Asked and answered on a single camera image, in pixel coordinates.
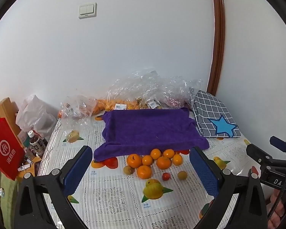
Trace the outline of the person's right hand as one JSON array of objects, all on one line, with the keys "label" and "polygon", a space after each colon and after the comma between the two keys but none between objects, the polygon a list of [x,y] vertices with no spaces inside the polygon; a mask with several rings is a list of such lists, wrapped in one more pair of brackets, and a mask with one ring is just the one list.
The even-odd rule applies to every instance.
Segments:
[{"label": "person's right hand", "polygon": [[[274,189],[270,196],[270,203],[267,205],[267,211],[270,212],[272,206],[275,204],[279,196],[279,190]],[[282,201],[280,200],[271,218],[268,221],[268,229],[275,229],[280,225],[280,219],[284,215],[285,209]]]}]

